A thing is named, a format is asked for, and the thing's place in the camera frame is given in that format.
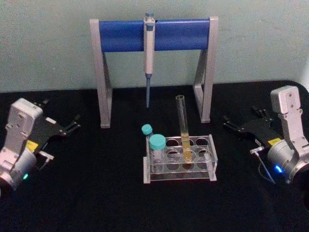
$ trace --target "clear acrylic rack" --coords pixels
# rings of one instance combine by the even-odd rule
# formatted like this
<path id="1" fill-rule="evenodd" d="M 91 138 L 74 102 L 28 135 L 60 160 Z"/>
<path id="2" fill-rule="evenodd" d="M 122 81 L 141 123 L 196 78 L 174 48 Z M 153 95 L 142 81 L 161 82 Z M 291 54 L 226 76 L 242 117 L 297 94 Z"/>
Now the clear acrylic rack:
<path id="1" fill-rule="evenodd" d="M 159 180 L 209 179 L 216 181 L 217 153 L 211 134 L 190 136 L 192 162 L 185 162 L 181 137 L 167 137 L 162 160 L 153 160 L 146 138 L 147 156 L 143 158 L 144 184 Z"/>

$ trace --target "blue cap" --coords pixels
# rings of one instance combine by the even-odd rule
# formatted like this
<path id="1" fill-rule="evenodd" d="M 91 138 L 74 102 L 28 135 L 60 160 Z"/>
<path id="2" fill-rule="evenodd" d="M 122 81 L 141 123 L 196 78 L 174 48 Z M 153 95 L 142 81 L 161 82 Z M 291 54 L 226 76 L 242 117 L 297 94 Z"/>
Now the blue cap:
<path id="1" fill-rule="evenodd" d="M 165 147 L 165 137 L 162 134 L 154 134 L 149 139 L 150 148 L 153 150 L 161 150 Z"/>
<path id="2" fill-rule="evenodd" d="M 149 124 L 145 124 L 141 127 L 141 131 L 144 135 L 151 134 L 153 132 L 153 128 Z"/>

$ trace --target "light blue wall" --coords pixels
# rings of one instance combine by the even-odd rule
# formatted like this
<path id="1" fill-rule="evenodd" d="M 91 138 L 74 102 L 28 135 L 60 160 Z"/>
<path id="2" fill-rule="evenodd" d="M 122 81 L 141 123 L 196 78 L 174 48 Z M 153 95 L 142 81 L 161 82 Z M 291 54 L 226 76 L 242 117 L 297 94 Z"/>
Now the light blue wall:
<path id="1" fill-rule="evenodd" d="M 0 0 L 0 92 L 95 88 L 88 20 L 220 18 L 215 82 L 299 80 L 308 0 Z M 152 85 L 191 84 L 197 51 L 157 52 Z M 107 54 L 114 87 L 145 85 L 142 53 Z"/>
<path id="2" fill-rule="evenodd" d="M 299 83 L 305 86 L 309 92 L 309 57 L 307 60 L 307 65 L 305 66 L 303 74 L 299 80 Z"/>

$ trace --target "gray metal frame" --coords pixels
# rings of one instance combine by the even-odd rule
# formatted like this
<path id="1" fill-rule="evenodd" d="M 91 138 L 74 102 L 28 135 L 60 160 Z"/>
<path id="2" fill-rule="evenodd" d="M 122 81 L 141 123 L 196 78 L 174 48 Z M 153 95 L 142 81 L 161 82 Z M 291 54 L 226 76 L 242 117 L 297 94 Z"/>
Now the gray metal frame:
<path id="1" fill-rule="evenodd" d="M 106 63 L 106 57 L 101 48 L 101 37 L 98 19 L 90 19 L 90 37 L 93 49 L 93 61 L 98 90 L 98 105 L 100 109 L 101 128 L 111 127 L 112 87 Z"/>
<path id="2" fill-rule="evenodd" d="M 97 80 L 101 128 L 110 128 L 112 111 L 112 88 L 110 84 L 106 57 L 101 48 L 98 19 L 90 19 L 89 25 L 93 48 L 95 76 Z M 208 49 L 200 52 L 197 72 L 193 85 L 201 123 L 210 122 L 211 96 L 215 71 L 218 27 L 219 18 L 217 16 L 210 17 Z"/>
<path id="3" fill-rule="evenodd" d="M 210 17 L 208 49 L 199 54 L 197 72 L 194 80 L 194 95 L 197 102 L 201 123 L 211 121 L 211 96 L 215 71 L 215 60 L 218 42 L 219 18 Z"/>

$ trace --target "micropipette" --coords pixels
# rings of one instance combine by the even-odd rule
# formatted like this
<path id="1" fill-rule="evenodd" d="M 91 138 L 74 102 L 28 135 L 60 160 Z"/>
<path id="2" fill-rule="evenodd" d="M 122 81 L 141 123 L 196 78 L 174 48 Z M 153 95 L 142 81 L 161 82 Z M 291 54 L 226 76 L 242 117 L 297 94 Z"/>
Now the micropipette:
<path id="1" fill-rule="evenodd" d="M 146 107 L 149 108 L 150 78 L 154 66 L 155 20 L 153 13 L 146 13 L 144 18 L 144 71 L 146 76 Z"/>

